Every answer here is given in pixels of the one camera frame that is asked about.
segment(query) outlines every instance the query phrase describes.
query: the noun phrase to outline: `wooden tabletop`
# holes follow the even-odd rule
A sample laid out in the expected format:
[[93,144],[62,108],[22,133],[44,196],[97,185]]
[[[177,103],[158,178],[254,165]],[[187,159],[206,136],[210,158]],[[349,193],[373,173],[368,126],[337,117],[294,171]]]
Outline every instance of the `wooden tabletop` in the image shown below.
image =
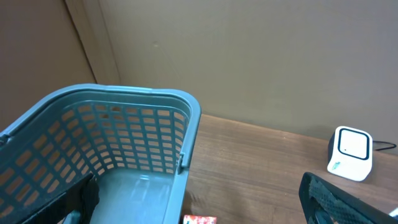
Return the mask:
[[370,175],[354,182],[327,172],[327,147],[326,140],[203,115],[182,213],[217,223],[306,223],[298,192],[307,171],[385,213],[398,207],[398,156],[374,152]]

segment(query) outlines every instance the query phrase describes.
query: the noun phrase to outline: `laundry basket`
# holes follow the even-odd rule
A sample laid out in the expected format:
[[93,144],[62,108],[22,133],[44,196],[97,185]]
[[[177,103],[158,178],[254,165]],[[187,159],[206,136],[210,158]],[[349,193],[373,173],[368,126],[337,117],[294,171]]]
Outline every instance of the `laundry basket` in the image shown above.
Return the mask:
[[0,133],[0,223],[72,210],[91,223],[177,223],[200,113],[179,90],[55,91]]

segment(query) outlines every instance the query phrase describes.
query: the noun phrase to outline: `red and white package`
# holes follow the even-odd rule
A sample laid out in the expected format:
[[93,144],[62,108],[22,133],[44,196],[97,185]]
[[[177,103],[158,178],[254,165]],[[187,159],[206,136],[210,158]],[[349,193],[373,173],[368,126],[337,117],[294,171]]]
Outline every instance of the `red and white package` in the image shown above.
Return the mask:
[[183,224],[216,224],[216,217],[200,217],[196,215],[184,215]]

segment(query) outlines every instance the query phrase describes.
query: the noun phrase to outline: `basket rim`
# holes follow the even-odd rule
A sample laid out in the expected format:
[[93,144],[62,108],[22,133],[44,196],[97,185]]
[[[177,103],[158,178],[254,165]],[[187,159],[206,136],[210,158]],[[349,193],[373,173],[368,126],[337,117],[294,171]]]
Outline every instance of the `basket rim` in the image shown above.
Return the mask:
[[32,119],[34,119],[38,114],[40,114],[41,111],[46,109],[48,105],[50,105],[51,103],[53,103],[54,101],[58,100],[63,96],[76,93],[79,91],[102,91],[110,93],[133,93],[139,95],[168,96],[168,97],[177,98],[178,100],[181,100],[184,103],[186,103],[190,108],[191,116],[184,137],[181,152],[185,154],[182,161],[182,167],[190,167],[193,145],[195,142],[199,121],[200,121],[201,108],[199,102],[191,94],[182,90],[152,89],[152,88],[133,87],[133,86],[100,85],[93,83],[68,86],[56,90],[48,94],[41,100],[39,100],[34,106],[32,106],[23,115],[21,115],[18,119],[16,119],[5,130],[0,132],[0,138],[3,136],[7,136],[8,138],[15,136],[19,130],[21,130],[26,124],[28,124]]

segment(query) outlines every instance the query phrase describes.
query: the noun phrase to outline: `basket bottom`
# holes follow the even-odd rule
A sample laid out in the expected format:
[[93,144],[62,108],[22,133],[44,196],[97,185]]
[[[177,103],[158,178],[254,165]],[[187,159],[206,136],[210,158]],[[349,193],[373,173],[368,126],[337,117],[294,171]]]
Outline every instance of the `basket bottom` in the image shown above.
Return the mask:
[[116,169],[98,180],[90,223],[162,223],[174,175]]

